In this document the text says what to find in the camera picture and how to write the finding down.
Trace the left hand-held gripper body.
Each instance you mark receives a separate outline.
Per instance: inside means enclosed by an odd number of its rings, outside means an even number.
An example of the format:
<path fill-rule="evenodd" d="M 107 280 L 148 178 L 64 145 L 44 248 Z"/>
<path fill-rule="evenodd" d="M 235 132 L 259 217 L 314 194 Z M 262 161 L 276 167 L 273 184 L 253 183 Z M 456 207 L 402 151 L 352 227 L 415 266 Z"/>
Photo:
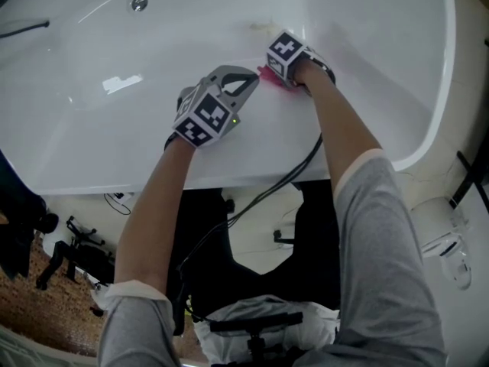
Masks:
<path fill-rule="evenodd" d="M 240 122 L 240 103 L 225 86 L 240 83 L 239 76 L 225 81 L 202 78 L 179 98 L 173 132 L 195 148 L 210 145 L 230 132 Z"/>

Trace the white bathtub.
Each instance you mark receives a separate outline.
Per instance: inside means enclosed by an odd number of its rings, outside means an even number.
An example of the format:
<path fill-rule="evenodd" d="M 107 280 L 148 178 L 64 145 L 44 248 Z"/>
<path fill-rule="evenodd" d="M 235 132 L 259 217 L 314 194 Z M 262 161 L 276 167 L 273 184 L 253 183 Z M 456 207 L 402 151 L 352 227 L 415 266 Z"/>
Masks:
<path fill-rule="evenodd" d="M 42 195 L 138 191 L 180 90 L 255 70 L 286 29 L 320 54 L 397 171 L 434 141 L 455 56 L 454 0 L 7 0 L 0 151 Z"/>

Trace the person's grey and white top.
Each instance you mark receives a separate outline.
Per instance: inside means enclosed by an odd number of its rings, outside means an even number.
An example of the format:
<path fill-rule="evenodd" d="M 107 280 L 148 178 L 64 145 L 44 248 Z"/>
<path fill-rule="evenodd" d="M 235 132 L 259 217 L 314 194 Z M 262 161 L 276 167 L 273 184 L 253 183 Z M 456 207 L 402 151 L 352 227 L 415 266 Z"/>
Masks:
<path fill-rule="evenodd" d="M 337 311 L 265 294 L 222 307 L 210 319 L 302 314 L 301 323 L 265 334 L 266 344 L 281 346 L 283 354 L 254 367 L 445 367 L 442 324 L 413 222 L 382 150 L 355 159 L 334 189 L 333 203 L 339 221 Z M 108 301 L 99 367 L 180 367 L 164 294 L 127 281 L 109 289 Z"/>

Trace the white plastic appliance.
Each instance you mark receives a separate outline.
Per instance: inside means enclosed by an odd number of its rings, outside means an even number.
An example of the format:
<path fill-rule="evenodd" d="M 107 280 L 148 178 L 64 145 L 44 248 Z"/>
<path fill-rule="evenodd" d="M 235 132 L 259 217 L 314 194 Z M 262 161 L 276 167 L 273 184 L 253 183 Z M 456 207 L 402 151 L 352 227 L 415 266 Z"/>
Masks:
<path fill-rule="evenodd" d="M 424 259 L 439 261 L 442 273 L 461 291 L 472 283 L 471 256 L 465 234 L 468 221 L 452 201 L 436 197 L 418 204 L 411 218 Z"/>

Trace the person's right forearm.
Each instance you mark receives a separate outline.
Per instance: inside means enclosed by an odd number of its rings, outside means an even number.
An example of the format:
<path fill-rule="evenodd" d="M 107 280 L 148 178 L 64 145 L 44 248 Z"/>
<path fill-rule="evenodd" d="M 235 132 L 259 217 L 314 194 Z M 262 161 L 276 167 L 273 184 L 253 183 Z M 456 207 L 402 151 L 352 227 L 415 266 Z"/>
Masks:
<path fill-rule="evenodd" d="M 294 79 L 311 94 L 322 133 L 332 188 L 363 154 L 382 152 L 377 139 L 327 73 L 311 60 L 301 60 Z"/>

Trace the black office chair base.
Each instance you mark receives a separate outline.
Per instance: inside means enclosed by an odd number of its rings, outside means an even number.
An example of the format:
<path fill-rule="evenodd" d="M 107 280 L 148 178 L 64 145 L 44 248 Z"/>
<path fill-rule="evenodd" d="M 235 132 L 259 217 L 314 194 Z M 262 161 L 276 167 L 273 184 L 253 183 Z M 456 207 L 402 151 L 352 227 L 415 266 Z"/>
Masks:
<path fill-rule="evenodd" d="M 53 274 L 68 262 L 66 276 L 76 282 L 75 272 L 79 269 L 95 284 L 108 286 L 115 277 L 115 255 L 108 249 L 105 240 L 97 236 L 96 229 L 81 226 L 74 216 L 66 221 L 66 227 L 72 233 L 68 242 L 59 240 L 53 245 L 48 266 L 36 279 L 36 288 L 45 291 Z"/>

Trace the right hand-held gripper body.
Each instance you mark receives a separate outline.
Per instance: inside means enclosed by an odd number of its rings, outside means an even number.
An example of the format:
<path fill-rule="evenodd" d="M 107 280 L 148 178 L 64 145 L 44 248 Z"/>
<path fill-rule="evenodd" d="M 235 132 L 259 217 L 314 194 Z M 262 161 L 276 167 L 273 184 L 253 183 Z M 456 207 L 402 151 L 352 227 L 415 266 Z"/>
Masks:
<path fill-rule="evenodd" d="M 306 89 L 305 85 L 298 84 L 294 79 L 296 66 L 301 60 L 311 61 L 320 67 L 333 83 L 336 82 L 335 74 L 325 60 L 304 40 L 287 30 L 281 31 L 267 48 L 266 64 L 286 88 L 302 86 Z"/>

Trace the person's legs black trousers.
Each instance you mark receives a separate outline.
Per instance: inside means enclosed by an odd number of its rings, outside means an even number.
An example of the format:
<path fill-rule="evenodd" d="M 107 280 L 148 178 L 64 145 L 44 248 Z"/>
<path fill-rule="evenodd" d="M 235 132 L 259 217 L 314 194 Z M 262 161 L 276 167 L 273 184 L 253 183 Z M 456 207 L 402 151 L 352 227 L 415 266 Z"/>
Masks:
<path fill-rule="evenodd" d="M 184 331 L 184 302 L 198 317 L 241 299 L 274 295 L 337 310 L 340 304 L 339 231 L 330 180 L 300 182 L 303 203 L 296 214 L 293 253 L 266 274 L 234 260 L 227 228 L 215 231 L 185 262 L 205 234 L 228 218 L 220 189 L 185 190 L 176 221 L 167 297 L 175 335 Z"/>

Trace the person's left forearm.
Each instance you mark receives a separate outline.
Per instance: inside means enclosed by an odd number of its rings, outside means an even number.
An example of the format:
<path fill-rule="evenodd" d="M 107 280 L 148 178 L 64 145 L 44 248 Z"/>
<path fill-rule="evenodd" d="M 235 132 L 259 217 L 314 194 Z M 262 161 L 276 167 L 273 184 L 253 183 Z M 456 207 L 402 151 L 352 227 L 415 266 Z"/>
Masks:
<path fill-rule="evenodd" d="M 164 150 L 119 239 L 115 283 L 167 290 L 178 209 L 195 148 L 176 138 Z"/>

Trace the pink cleaning cloth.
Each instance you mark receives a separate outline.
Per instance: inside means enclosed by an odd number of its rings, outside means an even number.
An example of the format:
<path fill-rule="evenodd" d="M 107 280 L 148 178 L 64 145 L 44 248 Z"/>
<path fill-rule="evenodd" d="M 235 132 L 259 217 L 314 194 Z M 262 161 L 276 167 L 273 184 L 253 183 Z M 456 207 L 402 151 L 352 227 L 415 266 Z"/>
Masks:
<path fill-rule="evenodd" d="M 261 80 L 265 80 L 281 89 L 289 92 L 296 92 L 299 89 L 297 87 L 287 86 L 286 83 L 276 75 L 276 73 L 269 66 L 258 66 L 257 71 Z"/>

